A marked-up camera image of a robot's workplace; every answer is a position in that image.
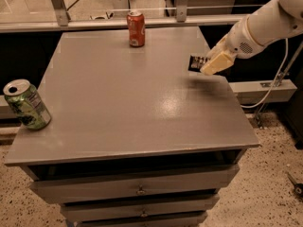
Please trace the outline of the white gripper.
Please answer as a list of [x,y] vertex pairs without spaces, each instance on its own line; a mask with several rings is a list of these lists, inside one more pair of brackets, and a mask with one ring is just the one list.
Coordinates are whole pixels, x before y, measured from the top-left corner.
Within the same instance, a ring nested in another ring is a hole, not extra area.
[[235,23],[227,35],[224,35],[207,52],[201,72],[207,76],[214,75],[231,67],[236,57],[249,59],[264,49],[265,47],[258,44],[251,35],[248,28],[248,17],[244,17]]

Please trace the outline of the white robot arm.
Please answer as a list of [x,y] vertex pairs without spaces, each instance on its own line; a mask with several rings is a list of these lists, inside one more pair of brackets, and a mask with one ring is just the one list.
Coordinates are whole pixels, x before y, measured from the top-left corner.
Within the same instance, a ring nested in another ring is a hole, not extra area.
[[300,35],[303,31],[303,0],[271,0],[235,23],[205,55],[201,72],[214,75],[250,59],[268,45]]

